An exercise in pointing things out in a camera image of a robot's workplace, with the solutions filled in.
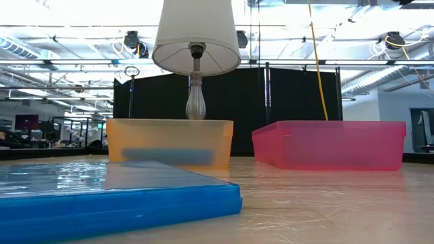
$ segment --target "lamp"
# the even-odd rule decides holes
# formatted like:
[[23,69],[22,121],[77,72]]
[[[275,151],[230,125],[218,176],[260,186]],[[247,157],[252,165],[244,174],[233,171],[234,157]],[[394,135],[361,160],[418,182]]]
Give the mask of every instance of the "lamp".
[[152,55],[170,72],[191,76],[186,115],[204,119],[202,77],[221,75],[241,63],[231,0],[165,0]]

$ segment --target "pink plastic bin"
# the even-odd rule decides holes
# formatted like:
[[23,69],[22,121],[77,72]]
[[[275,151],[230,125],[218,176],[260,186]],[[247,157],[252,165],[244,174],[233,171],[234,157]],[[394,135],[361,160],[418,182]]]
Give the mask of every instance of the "pink plastic bin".
[[406,124],[280,121],[252,132],[255,160],[282,169],[398,170]]

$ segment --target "ceiling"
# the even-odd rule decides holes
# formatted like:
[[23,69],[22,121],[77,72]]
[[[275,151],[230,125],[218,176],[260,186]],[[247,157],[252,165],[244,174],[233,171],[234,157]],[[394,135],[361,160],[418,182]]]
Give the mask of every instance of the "ceiling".
[[[307,4],[283,4],[283,0],[263,0],[256,7],[246,0],[232,0],[236,29],[245,31],[248,46],[241,49],[243,60],[315,59],[313,37]],[[304,3],[305,1],[286,1]],[[372,50],[379,37],[389,31],[399,31],[406,43],[419,48],[434,39],[434,9],[426,1],[424,9],[400,9],[392,1],[375,1],[377,6],[360,6],[371,1],[313,1],[313,23],[320,59],[366,60],[402,59],[402,50],[387,50],[375,55]],[[151,55],[157,34],[163,0],[4,0],[0,16],[0,38],[17,40],[25,47],[38,50],[43,59],[127,59],[135,58],[121,49],[127,31],[138,31]],[[0,59],[22,59],[0,49]],[[61,65],[58,70],[38,66],[8,66],[43,83],[58,86],[113,85],[114,77],[127,79],[124,66]],[[300,68],[285,66],[282,68]],[[349,82],[369,71],[369,68],[343,70],[342,81]],[[151,59],[140,66],[140,76],[167,74]],[[42,83],[20,80],[25,85]],[[10,86],[7,79],[0,84]],[[111,90],[50,92],[53,96],[113,97]]]

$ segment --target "black curtain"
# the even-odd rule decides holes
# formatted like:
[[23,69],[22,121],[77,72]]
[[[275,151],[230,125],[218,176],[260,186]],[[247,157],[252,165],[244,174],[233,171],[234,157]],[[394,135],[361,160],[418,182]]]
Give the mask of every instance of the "black curtain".
[[[271,123],[324,120],[316,72],[271,68]],[[335,73],[321,73],[329,120],[340,120]]]
[[264,69],[203,79],[206,119],[234,121],[232,155],[253,155],[252,131],[266,125]]
[[[131,81],[123,85],[115,81],[114,118],[128,118]],[[189,78],[162,75],[136,79],[132,118],[186,119],[185,105],[189,98]]]

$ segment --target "orange plastic bin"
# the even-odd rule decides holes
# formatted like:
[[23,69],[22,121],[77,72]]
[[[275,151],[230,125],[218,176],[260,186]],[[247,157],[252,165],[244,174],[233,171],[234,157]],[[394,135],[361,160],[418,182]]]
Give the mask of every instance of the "orange plastic bin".
[[280,121],[252,133],[257,162],[282,169],[398,170],[406,124]]
[[232,121],[108,119],[110,162],[158,161],[187,168],[229,166]]

